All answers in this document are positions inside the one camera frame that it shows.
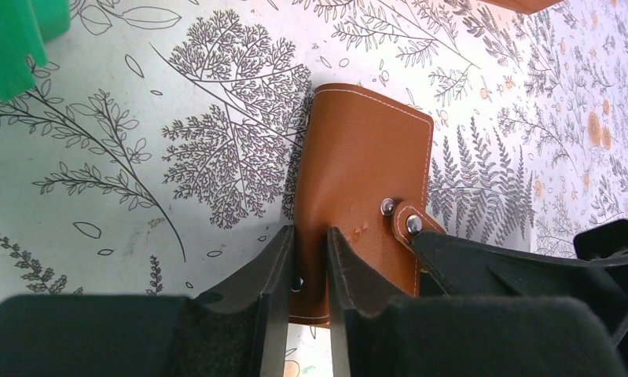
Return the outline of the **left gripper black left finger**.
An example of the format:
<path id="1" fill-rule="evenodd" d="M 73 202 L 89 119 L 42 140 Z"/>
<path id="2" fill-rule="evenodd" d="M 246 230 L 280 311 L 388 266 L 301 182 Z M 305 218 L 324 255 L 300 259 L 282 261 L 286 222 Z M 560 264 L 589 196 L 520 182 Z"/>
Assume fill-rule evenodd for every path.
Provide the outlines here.
<path id="1" fill-rule="evenodd" d="M 295 229 L 195 298 L 18 295 L 0 303 L 0 376 L 281 376 Z"/>

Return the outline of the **green plastic card box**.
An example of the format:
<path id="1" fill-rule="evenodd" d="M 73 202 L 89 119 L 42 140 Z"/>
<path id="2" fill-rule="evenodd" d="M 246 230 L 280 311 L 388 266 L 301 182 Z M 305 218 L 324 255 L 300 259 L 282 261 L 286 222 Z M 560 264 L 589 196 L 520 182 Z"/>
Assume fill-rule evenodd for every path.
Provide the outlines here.
<path id="1" fill-rule="evenodd" d="M 35 85 L 28 58 L 49 63 L 45 44 L 70 28 L 65 0 L 0 0 L 0 100 L 10 100 Z"/>

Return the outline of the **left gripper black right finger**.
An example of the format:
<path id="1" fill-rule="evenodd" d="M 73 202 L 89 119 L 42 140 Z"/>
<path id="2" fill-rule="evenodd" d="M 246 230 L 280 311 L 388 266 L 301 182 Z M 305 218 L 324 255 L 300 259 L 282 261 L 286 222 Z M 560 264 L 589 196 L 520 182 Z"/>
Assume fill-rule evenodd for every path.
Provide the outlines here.
<path id="1" fill-rule="evenodd" d="M 336 376 L 628 375 L 604 323 L 576 298 L 442 288 L 413 297 L 362 261 L 340 230 L 327 243 Z"/>

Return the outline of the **brown leather card holder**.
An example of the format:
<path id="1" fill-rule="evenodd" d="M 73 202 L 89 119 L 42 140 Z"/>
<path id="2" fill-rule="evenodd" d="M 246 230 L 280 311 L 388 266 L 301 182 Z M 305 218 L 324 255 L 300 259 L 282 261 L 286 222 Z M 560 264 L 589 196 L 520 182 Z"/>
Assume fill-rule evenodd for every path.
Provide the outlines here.
<path id="1" fill-rule="evenodd" d="M 407 247 L 406 219 L 441 226 L 425 210 L 434 122 L 366 88 L 329 83 L 314 91 L 294 199 L 294 324 L 329 323 L 327 232 L 338 228 L 360 258 L 407 293 L 421 264 Z"/>

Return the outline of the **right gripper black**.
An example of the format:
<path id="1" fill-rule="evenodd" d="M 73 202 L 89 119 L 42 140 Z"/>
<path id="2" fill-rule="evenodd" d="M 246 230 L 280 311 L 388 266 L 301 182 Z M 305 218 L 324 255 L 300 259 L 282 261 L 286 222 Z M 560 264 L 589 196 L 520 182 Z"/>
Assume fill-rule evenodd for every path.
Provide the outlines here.
<path id="1" fill-rule="evenodd" d="M 448 295 L 576 298 L 628 351 L 628 218 L 579 233 L 574 258 L 515 251 L 433 231 L 412 241 L 414 254 Z"/>

